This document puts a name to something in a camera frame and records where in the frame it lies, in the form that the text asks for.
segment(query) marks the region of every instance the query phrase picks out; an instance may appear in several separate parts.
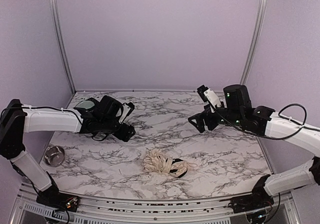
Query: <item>lavender wall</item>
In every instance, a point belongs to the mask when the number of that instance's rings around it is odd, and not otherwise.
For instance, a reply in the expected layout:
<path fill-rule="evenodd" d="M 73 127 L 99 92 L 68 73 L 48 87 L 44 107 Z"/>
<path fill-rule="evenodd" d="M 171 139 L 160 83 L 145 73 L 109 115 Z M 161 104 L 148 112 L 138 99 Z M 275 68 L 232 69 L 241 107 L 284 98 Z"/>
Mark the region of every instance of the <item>lavender wall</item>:
<path fill-rule="evenodd" d="M 71 97 L 58 50 L 49 0 L 0 0 L 0 109 L 13 98 L 65 106 Z M 26 134 L 39 160 L 50 133 Z M 7 223 L 21 178 L 0 157 L 0 223 Z"/>
<path fill-rule="evenodd" d="M 254 105 L 280 109 L 298 102 L 307 122 L 320 126 L 320 0 L 268 0 L 263 30 L 247 86 Z M 299 117 L 301 110 L 288 114 Z M 312 154 L 283 141 L 263 141 L 277 172 L 308 161 Z M 303 224 L 319 223 L 320 187 L 293 191 Z"/>
<path fill-rule="evenodd" d="M 239 82 L 259 0 L 57 0 L 78 90 Z"/>

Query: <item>marble-patterned table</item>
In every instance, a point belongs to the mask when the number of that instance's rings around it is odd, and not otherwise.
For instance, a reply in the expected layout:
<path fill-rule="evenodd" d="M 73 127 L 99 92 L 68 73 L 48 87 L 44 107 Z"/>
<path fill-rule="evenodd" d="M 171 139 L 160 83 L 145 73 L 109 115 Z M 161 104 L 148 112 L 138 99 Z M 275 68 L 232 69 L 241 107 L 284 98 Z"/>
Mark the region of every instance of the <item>marble-patterned table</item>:
<path fill-rule="evenodd" d="M 203 110 L 197 93 L 81 92 L 69 107 L 103 95 L 135 104 L 126 123 L 136 135 L 127 143 L 113 136 L 96 142 L 90 135 L 56 132 L 50 146 L 62 146 L 66 159 L 57 168 L 41 166 L 61 190 L 125 199 L 194 199 L 248 192 L 270 174 L 255 137 L 225 126 L 200 134 L 188 123 L 188 117 Z M 182 178 L 145 173 L 143 158 L 155 147 L 198 168 Z"/>

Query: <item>metal extrusion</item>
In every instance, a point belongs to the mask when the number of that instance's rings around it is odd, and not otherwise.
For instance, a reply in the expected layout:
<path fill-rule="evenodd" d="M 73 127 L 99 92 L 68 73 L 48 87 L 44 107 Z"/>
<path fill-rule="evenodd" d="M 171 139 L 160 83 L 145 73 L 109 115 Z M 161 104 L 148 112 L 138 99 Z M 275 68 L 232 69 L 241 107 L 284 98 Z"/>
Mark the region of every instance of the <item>metal extrusion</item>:
<path fill-rule="evenodd" d="M 37 194 L 28 183 L 22 183 L 15 201 L 10 224 L 18 224 L 24 211 L 33 212 L 54 220 L 66 220 L 63 212 L 36 203 Z M 231 224 L 230 219 L 251 214 L 264 208 L 235 214 L 228 207 L 230 198 L 239 195 L 192 199 L 192 200 L 132 200 L 78 195 L 80 204 L 77 212 L 70 212 L 70 223 L 77 224 L 137 224 L 137 223 L 188 223 L 188 224 Z M 299 224 L 291 193 L 281 195 L 286 205 L 290 224 Z M 274 206 L 278 197 L 274 197 Z"/>
<path fill-rule="evenodd" d="M 254 27 L 254 35 L 252 37 L 252 41 L 251 41 L 251 45 L 250 45 L 250 49 L 249 49 L 249 53 L 248 53 L 248 57 L 247 57 L 247 61 L 245 63 L 245 67 L 244 67 L 244 71 L 242 73 L 242 77 L 240 80 L 240 84 L 241 85 L 245 85 L 248 77 L 249 77 L 249 73 L 250 73 L 250 69 L 252 67 L 253 64 L 253 59 L 255 56 L 255 51 L 256 51 L 256 46 L 259 40 L 259 36 L 261 33 L 261 29 L 262 29 L 262 25 L 263 25 L 263 20 L 265 17 L 265 12 L 266 12 L 266 7 L 267 7 L 267 0 L 260 0 L 259 1 L 259 6 L 258 6 L 258 13 L 256 16 L 256 22 L 255 22 L 255 27 Z"/>
<path fill-rule="evenodd" d="M 54 29 L 55 29 L 55 33 L 56 33 L 56 38 L 57 38 L 57 42 L 58 42 L 58 46 L 59 46 L 59 51 L 60 51 L 60 55 L 61 55 L 61 59 L 62 59 L 63 68 L 65 70 L 65 74 L 66 74 L 66 78 L 68 81 L 70 91 L 71 91 L 72 95 L 74 95 L 76 93 L 76 88 L 74 86 L 75 84 L 74 84 L 74 81 L 73 81 L 73 78 L 71 75 L 70 66 L 69 66 L 69 62 L 68 62 L 68 58 L 67 58 L 67 53 L 66 53 L 66 49 L 65 49 L 65 45 L 64 45 L 64 41 L 63 41 L 63 35 L 62 35 L 62 31 L 61 31 L 57 0 L 49 0 L 49 2 L 50 2 L 52 17 L 53 17 L 53 21 L 54 21 L 53 25 L 54 25 Z"/>

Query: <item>stainless steel bowl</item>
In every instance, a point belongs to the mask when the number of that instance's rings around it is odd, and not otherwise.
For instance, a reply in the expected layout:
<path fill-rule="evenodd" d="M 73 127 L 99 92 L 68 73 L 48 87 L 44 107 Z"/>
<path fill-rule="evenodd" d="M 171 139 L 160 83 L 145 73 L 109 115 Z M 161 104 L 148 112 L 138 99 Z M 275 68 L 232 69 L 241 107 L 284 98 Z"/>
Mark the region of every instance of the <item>stainless steel bowl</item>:
<path fill-rule="evenodd" d="M 57 167 L 63 163 L 65 156 L 64 149 L 61 146 L 54 146 L 45 152 L 44 161 L 48 166 Z"/>

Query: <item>wire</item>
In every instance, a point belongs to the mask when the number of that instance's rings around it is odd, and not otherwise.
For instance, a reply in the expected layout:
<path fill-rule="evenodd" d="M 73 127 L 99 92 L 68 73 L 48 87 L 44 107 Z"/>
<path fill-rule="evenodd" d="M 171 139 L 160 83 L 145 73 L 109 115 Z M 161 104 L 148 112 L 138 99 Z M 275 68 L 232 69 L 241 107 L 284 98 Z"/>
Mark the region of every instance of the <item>wire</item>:
<path fill-rule="evenodd" d="M 103 138 L 101 138 L 101 139 L 95 139 L 95 138 L 94 138 L 95 136 L 96 136 L 96 135 L 91 136 L 91 139 L 94 140 L 94 141 L 99 141 L 99 142 L 104 141 L 104 140 L 107 139 L 107 137 L 108 137 L 108 135 L 106 134 L 106 135 L 105 135 Z"/>
<path fill-rule="evenodd" d="M 278 194 L 279 195 L 279 203 L 278 203 L 278 206 L 275 210 L 275 212 L 272 214 L 272 216 L 270 216 L 270 218 L 268 220 L 265 221 L 265 223 L 268 223 L 269 221 L 271 221 L 272 218 L 274 218 L 275 214 L 278 212 L 279 208 L 280 208 L 280 203 L 281 203 L 281 195 L 280 193 Z"/>
<path fill-rule="evenodd" d="M 285 109 L 291 107 L 291 106 L 299 106 L 303 109 L 303 111 L 305 112 L 304 113 L 304 121 L 302 123 L 302 126 L 301 128 L 299 128 L 299 130 L 297 130 L 296 132 L 294 132 L 293 134 L 291 135 L 288 135 L 288 136 L 285 136 L 285 137 L 281 137 L 281 138 L 274 138 L 274 137 L 268 137 L 268 136 L 263 136 L 263 135 L 258 135 L 258 134 L 255 134 L 255 133 L 252 133 L 252 132 L 249 132 L 249 131 L 245 131 L 245 130 L 242 130 L 240 128 L 238 128 L 237 126 L 235 126 L 234 124 L 232 124 L 230 121 L 228 121 L 227 119 L 225 119 L 217 110 L 216 108 L 212 105 L 212 103 L 209 101 L 209 104 L 210 106 L 213 108 L 213 110 L 218 114 L 218 116 L 223 119 L 227 124 L 229 124 L 230 126 L 232 126 L 234 129 L 242 132 L 242 133 L 245 133 L 245 134 L 248 134 L 248 135 L 253 135 L 253 136 L 256 136 L 256 137 L 260 137 L 260 138 L 264 138 L 264 139 L 269 139 L 269 140 L 286 140 L 286 139 L 289 139 L 295 135 L 297 135 L 303 128 L 306 120 L 307 120 L 307 113 L 306 113 L 306 109 L 304 106 L 302 106 L 301 104 L 290 104 L 290 105 L 287 105 L 285 106 L 283 109 L 280 110 L 279 114 L 282 113 Z"/>
<path fill-rule="evenodd" d="M 24 107 L 24 106 L 21 106 L 21 107 L 7 107 L 5 109 L 3 109 L 1 111 L 1 115 L 0 115 L 0 125 L 1 125 L 1 121 L 2 121 L 2 115 L 4 114 L 4 112 L 6 110 L 11 110 L 11 109 L 32 109 L 32 110 L 36 110 L 36 109 L 51 109 L 51 110 L 56 110 L 56 111 L 60 111 L 60 112 L 70 112 L 72 113 L 73 115 L 75 115 L 75 117 L 77 118 L 77 120 L 79 121 L 79 123 L 82 125 L 83 123 L 81 122 L 81 120 L 79 119 L 78 115 L 73 111 L 73 110 L 70 110 L 70 109 L 58 109 L 58 108 L 55 108 L 55 107 L 51 107 L 51 106 L 39 106 L 39 107 Z"/>
<path fill-rule="evenodd" d="M 73 198 L 74 196 L 70 197 L 69 199 L 66 200 L 66 202 L 72 200 Z"/>
<path fill-rule="evenodd" d="M 64 210 L 64 211 L 67 213 L 68 218 L 67 218 L 67 221 L 66 221 L 65 224 L 69 224 L 69 222 L 70 222 L 70 214 L 69 214 L 69 211 L 68 211 L 65 207 L 63 207 L 63 206 L 61 206 L 61 205 L 49 203 L 49 201 L 48 201 L 47 198 L 45 198 L 44 196 L 40 195 L 39 191 L 37 191 L 37 189 L 36 189 L 36 187 L 34 186 L 33 182 L 32 182 L 32 181 L 30 181 L 30 182 L 31 182 L 32 187 L 33 187 L 33 189 L 35 190 L 36 194 L 37 194 L 42 200 L 44 200 L 46 203 L 48 203 L 48 205 L 54 205 L 55 207 L 58 207 L 58 210 L 59 210 L 59 209 L 62 209 L 62 210 Z"/>
<path fill-rule="evenodd" d="M 283 115 L 281 115 L 280 112 L 279 112 L 278 116 L 279 116 L 280 118 L 282 118 L 282 119 L 288 120 L 288 121 L 290 121 L 290 122 L 292 122 L 292 123 L 294 123 L 294 124 L 297 124 L 297 125 L 299 125 L 299 126 L 302 126 L 302 124 L 299 123 L 298 121 L 292 120 L 291 118 L 288 118 L 288 117 L 286 117 L 286 116 L 283 116 Z M 307 130 L 314 130 L 314 131 L 320 132 L 320 129 L 316 129 L 316 128 L 311 128 L 311 127 L 307 127 L 307 126 L 304 126 L 303 128 L 304 128 L 304 129 L 307 129 Z"/>
<path fill-rule="evenodd" d="M 273 209 L 273 206 L 272 206 L 272 204 L 269 202 L 269 201 L 267 201 L 267 203 L 269 204 L 269 206 L 271 207 L 271 210 L 268 212 L 268 214 L 270 214 L 271 213 L 271 211 L 272 211 L 272 209 Z"/>

